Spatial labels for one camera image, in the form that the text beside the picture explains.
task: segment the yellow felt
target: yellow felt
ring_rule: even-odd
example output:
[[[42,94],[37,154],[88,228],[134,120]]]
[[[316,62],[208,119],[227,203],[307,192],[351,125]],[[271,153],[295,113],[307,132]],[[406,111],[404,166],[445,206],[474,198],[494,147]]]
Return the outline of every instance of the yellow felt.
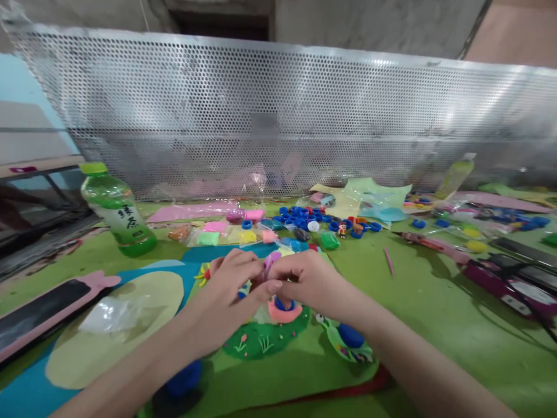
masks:
[[[48,380],[65,389],[83,389],[115,365],[174,317],[184,296],[182,278],[171,272],[148,273],[110,294],[120,300],[137,300],[144,295],[149,297],[144,301],[138,325],[128,331],[114,334],[79,331],[90,310],[73,321],[50,355],[46,365]]]

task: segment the green bottle cap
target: green bottle cap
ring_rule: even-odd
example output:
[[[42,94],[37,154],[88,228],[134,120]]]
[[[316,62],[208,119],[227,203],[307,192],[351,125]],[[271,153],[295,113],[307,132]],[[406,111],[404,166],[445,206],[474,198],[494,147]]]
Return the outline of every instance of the green bottle cap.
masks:
[[[79,165],[83,174],[98,174],[108,172],[104,163],[83,163]]]

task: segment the metal mesh panel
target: metal mesh panel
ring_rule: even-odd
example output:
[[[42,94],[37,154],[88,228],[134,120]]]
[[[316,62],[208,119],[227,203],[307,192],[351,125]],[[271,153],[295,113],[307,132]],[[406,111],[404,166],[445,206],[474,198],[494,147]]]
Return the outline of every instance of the metal mesh panel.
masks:
[[[219,194],[211,181],[253,166],[264,167],[268,196],[354,176],[434,189],[465,152],[478,153],[470,187],[556,178],[557,71],[6,26],[84,156],[105,161],[143,200]]]

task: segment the plastic bottle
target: plastic bottle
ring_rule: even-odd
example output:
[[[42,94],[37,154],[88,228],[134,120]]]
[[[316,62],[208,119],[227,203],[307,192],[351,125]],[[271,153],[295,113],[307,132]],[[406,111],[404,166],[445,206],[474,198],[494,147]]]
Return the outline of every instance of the plastic bottle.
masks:
[[[123,255],[138,257],[157,245],[153,231],[139,214],[131,188],[108,174],[103,163],[79,165],[87,176],[81,195],[110,228]]]
[[[437,199],[448,199],[458,190],[460,186],[462,186],[466,177],[468,177],[474,169],[473,159],[475,156],[475,153],[466,153],[464,154],[462,160],[458,160],[456,163],[451,165],[451,168],[447,171],[441,185],[435,192],[435,197]]]

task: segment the green table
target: green table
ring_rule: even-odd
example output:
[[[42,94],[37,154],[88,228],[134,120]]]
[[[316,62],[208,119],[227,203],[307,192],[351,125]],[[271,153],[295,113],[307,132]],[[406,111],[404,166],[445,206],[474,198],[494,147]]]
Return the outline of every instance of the green table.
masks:
[[[161,204],[142,204],[148,214]],[[278,212],[280,204],[268,204],[267,213]],[[414,230],[399,222],[393,230]],[[155,230],[161,239],[151,253],[137,259],[125,258],[109,233],[86,242],[74,254],[54,265],[13,283],[0,294],[0,315],[72,276],[81,276],[102,265],[110,275],[154,261],[180,259],[184,247],[165,238],[168,230]],[[539,243],[543,232],[519,232],[514,240],[555,254]],[[446,234],[435,238],[460,243]],[[395,269],[391,277],[383,249],[387,248]],[[329,255],[347,280],[390,309],[441,352],[455,360],[521,417],[550,417],[557,411],[557,345],[537,324],[522,318],[501,301],[472,283],[444,255],[428,248],[405,244],[387,231],[368,232],[361,240],[350,236]],[[0,374],[6,386],[43,349],[39,346]],[[337,418],[349,412],[374,417],[408,417],[415,408],[398,386],[376,394],[313,401],[265,409],[265,416],[319,416]],[[261,410],[228,415],[259,417]]]

